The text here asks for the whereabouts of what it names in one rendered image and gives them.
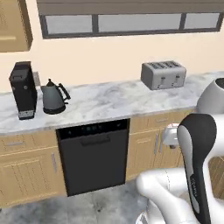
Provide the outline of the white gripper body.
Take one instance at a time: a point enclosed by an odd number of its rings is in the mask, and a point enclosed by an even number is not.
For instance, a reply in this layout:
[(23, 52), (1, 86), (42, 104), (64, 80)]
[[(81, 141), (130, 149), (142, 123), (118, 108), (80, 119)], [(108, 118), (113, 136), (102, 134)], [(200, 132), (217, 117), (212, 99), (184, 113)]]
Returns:
[(164, 145), (173, 145), (176, 146), (179, 144), (178, 136), (177, 136), (177, 123), (171, 123), (164, 128), (161, 134), (162, 143)]

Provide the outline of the wooden cupboard door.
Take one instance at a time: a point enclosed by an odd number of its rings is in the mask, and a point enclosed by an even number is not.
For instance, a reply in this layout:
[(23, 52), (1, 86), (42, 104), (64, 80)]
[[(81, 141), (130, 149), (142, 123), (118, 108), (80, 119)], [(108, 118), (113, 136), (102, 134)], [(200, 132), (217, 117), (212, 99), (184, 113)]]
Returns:
[[(53, 169), (54, 152), (57, 172)], [(58, 147), (0, 157), (0, 208), (66, 195)]]
[(153, 168), (154, 145), (159, 130), (150, 130), (129, 135), (126, 179)]
[[(159, 139), (161, 137), (162, 130), (159, 130)], [(159, 139), (157, 144), (157, 154), (154, 158), (154, 168), (175, 168), (179, 166), (179, 160), (181, 158), (180, 148), (171, 149), (170, 146), (162, 143), (161, 153), (159, 153)]]
[(217, 199), (224, 200), (224, 157), (213, 157), (208, 166), (213, 195)]

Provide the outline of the wooden drawer front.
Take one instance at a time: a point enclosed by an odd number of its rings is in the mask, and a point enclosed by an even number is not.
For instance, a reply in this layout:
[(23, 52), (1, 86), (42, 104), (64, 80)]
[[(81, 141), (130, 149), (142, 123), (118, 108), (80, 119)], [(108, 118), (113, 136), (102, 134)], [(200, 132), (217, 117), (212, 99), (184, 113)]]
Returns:
[[(24, 142), (24, 144), (8, 147), (4, 146), (5, 143), (11, 142)], [(57, 137), (54, 130), (44, 130), (14, 136), (0, 136), (0, 155), (53, 147), (56, 145)]]
[[(187, 115), (191, 114), (193, 109), (184, 109), (174, 112), (167, 112), (155, 115), (136, 116), (130, 119), (129, 133), (136, 134), (150, 130), (161, 130), (171, 123), (180, 123)], [(160, 118), (169, 118), (168, 122), (157, 123), (155, 120)]]

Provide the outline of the silver four-slot toaster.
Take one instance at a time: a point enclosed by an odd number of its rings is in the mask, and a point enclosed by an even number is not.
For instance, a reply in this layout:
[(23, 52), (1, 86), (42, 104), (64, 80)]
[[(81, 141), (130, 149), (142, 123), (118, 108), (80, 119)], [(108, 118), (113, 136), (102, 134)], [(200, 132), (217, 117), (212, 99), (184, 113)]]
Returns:
[(186, 69), (174, 60), (142, 64), (141, 81), (150, 90), (181, 88)]

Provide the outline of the black dishwasher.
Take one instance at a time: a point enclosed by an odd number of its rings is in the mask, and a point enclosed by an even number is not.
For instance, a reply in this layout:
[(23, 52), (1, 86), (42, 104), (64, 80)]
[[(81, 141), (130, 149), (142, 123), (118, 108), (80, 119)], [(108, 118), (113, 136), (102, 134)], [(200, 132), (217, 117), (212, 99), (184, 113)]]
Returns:
[[(125, 183), (130, 121), (98, 122), (56, 130), (68, 196)], [(82, 146), (86, 137), (109, 136), (107, 143)]]

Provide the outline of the dark framed window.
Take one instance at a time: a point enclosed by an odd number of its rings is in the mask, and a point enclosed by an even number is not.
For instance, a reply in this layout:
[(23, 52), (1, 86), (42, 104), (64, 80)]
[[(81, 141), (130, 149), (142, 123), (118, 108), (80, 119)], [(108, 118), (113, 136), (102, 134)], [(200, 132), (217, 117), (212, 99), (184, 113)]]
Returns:
[(217, 32), (224, 0), (37, 0), (45, 39)]

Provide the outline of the grey electric kettle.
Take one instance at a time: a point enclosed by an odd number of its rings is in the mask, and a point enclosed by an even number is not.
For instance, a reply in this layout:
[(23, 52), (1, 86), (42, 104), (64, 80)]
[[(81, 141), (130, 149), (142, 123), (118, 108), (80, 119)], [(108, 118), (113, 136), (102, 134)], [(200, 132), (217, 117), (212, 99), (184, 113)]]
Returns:
[(67, 100), (70, 100), (71, 96), (61, 83), (56, 85), (49, 79), (40, 89), (43, 94), (43, 111), (46, 114), (56, 115), (66, 109)]

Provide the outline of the black coffee machine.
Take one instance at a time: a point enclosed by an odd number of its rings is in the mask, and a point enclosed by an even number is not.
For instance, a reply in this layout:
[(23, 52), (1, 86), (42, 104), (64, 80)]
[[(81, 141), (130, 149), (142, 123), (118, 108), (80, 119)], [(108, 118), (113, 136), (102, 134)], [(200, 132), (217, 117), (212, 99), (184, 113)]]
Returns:
[(17, 62), (10, 73), (9, 81), (17, 104), (18, 119), (32, 119), (36, 112), (38, 93), (31, 62)]

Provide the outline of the grey wall socket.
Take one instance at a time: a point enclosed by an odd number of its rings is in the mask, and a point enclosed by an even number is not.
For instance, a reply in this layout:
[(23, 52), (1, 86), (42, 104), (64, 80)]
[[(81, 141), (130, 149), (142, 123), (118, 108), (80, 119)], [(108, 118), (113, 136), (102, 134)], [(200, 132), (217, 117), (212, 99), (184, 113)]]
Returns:
[(38, 72), (33, 72), (33, 79), (36, 87), (40, 86), (40, 78)]

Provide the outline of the wooden wall cupboard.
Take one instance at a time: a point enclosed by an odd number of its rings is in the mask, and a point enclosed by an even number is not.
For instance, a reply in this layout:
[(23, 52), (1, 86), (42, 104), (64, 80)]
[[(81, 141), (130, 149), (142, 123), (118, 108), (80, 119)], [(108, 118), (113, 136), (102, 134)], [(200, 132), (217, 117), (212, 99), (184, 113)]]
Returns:
[(32, 28), (25, 0), (0, 0), (0, 53), (29, 51)]

